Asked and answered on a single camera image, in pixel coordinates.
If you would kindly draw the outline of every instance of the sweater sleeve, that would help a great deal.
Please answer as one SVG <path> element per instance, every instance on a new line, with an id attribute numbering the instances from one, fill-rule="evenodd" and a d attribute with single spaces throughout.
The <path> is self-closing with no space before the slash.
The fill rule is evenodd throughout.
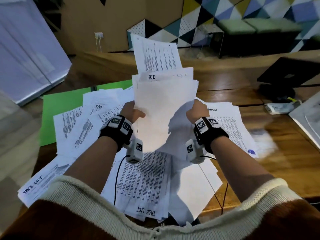
<path id="1" fill-rule="evenodd" d="M 257 189 L 239 207 L 186 227 L 147 229 L 131 222 L 99 193 L 68 176 L 49 189 L 2 239 L 292 239 L 320 235 L 320 213 L 280 178 Z"/>

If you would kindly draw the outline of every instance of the wrist-mounted device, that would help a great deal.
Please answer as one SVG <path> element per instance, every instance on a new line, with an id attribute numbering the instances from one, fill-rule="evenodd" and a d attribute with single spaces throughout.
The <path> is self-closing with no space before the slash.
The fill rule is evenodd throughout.
<path id="1" fill-rule="evenodd" d="M 221 125 L 211 117 L 202 117 L 195 122 L 193 129 L 198 144 L 203 145 L 205 150 L 213 154 L 210 144 L 221 136 L 229 138 L 229 135 L 221 128 Z"/>
<path id="2" fill-rule="evenodd" d="M 130 138 L 133 130 L 131 129 L 131 122 L 122 115 L 114 116 L 106 125 L 105 128 L 101 129 L 100 135 L 112 138 L 118 145 L 117 152 L 121 150 L 123 145 L 130 144 Z"/>

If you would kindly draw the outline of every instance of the right hand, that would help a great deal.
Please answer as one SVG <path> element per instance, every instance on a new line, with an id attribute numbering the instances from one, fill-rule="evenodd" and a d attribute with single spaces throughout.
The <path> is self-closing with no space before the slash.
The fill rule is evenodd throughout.
<path id="1" fill-rule="evenodd" d="M 210 114 L 207 106 L 195 99 L 192 108 L 186 112 L 186 117 L 192 124 L 195 124 L 198 119 L 210 117 Z"/>

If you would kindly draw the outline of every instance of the green cushion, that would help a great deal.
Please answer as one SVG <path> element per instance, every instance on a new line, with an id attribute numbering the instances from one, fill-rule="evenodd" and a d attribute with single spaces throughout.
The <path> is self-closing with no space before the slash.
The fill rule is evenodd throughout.
<path id="1" fill-rule="evenodd" d="M 229 35 L 250 35 L 256 31 L 241 19 L 226 19 L 218 22 L 218 26 Z"/>
<path id="2" fill-rule="evenodd" d="M 281 32 L 301 32 L 302 27 L 286 18 L 270 19 L 275 25 L 281 28 Z"/>
<path id="3" fill-rule="evenodd" d="M 320 42 L 320 35 L 312 36 L 311 39 L 313 39 L 314 41 Z"/>
<path id="4" fill-rule="evenodd" d="M 261 33 L 273 33 L 280 32 L 281 28 L 279 28 L 276 24 L 274 24 L 270 19 L 266 18 L 247 18 L 244 21 L 250 24 L 257 30 L 258 34 Z"/>

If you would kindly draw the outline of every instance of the forearm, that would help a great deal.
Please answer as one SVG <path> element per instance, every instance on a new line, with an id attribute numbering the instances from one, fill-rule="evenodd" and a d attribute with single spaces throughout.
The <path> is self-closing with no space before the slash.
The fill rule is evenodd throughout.
<path id="1" fill-rule="evenodd" d="M 100 137 L 65 172 L 101 193 L 117 153 L 117 144 L 110 137 Z"/>
<path id="2" fill-rule="evenodd" d="M 218 137 L 211 142 L 211 149 L 241 202 L 246 200 L 262 184 L 274 177 L 254 158 L 227 137 Z"/>

